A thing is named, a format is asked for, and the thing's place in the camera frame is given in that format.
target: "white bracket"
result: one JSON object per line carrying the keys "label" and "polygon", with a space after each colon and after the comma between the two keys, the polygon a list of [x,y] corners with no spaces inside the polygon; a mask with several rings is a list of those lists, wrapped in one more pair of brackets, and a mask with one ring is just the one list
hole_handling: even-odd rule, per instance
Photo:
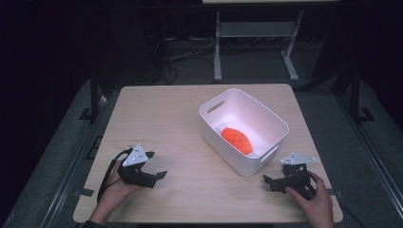
{"label": "white bracket", "polygon": [[292,152],[290,156],[281,160],[282,164],[302,164],[302,163],[310,163],[316,162],[314,157],[306,157],[304,155],[300,155]]}
{"label": "white bracket", "polygon": [[144,149],[140,144],[137,144],[125,159],[123,166],[127,167],[129,165],[146,162],[147,160],[148,157],[146,156]]}

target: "bin handle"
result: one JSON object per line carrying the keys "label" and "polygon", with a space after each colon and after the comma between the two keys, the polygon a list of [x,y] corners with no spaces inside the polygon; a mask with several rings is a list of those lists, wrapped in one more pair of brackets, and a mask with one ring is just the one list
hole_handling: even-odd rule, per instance
{"label": "bin handle", "polygon": [[222,105],[224,105],[225,101],[221,101],[217,104],[215,104],[214,106],[210,107],[207,109],[207,114],[213,112],[214,110],[216,110],[217,108],[221,107]]}
{"label": "bin handle", "polygon": [[269,153],[261,159],[260,162],[264,162],[267,158],[269,158],[270,155],[272,155],[272,154],[278,149],[278,147],[279,147],[278,144],[277,144],[275,147],[273,147],[273,149],[271,149],[271,150],[269,151]]}

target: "wire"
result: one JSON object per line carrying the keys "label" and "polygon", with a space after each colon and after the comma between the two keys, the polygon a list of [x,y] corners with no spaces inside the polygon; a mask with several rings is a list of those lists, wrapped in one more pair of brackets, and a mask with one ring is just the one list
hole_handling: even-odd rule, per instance
{"label": "wire", "polygon": [[104,191],[107,189],[107,187],[105,187],[105,186],[106,186],[106,182],[107,182],[107,180],[109,179],[110,172],[112,172],[112,169],[113,169],[113,167],[115,166],[116,160],[118,160],[119,157],[121,157],[123,154],[127,154],[127,155],[128,155],[129,151],[130,151],[130,149],[122,151],[121,153],[119,153],[119,154],[115,157],[114,160],[112,160],[112,161],[110,162],[110,165],[109,165],[109,167],[107,168],[106,173],[105,173],[105,175],[104,175],[104,179],[102,180],[102,183],[101,183],[101,186],[100,186],[100,190],[98,191],[97,203],[98,203],[99,200],[101,199],[101,196],[102,196],[102,194],[104,193]]}
{"label": "wire", "polygon": [[112,183],[110,183],[107,187],[105,187],[105,190],[108,188],[108,187],[110,187],[112,184],[114,184],[114,183],[116,183],[117,181],[120,181],[121,179],[117,179],[117,180],[115,180],[114,182],[112,182]]}

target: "wrist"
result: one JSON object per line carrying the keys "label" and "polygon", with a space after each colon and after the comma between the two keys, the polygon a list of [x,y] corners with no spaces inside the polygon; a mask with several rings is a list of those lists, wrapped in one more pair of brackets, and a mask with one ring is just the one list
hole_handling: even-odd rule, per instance
{"label": "wrist", "polygon": [[92,212],[89,220],[106,226],[107,220],[109,219],[110,214],[112,214],[112,211],[113,210],[104,207],[102,204],[98,204]]}

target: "white plastic bin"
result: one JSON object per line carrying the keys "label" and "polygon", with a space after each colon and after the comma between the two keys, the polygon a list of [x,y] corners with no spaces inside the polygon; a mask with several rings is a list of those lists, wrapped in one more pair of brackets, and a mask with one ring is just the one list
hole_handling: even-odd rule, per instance
{"label": "white plastic bin", "polygon": [[[253,176],[269,161],[289,130],[278,115],[237,88],[203,104],[200,115],[205,140],[244,177]],[[252,144],[252,152],[245,156],[228,143],[221,136],[224,126],[242,132]]]}

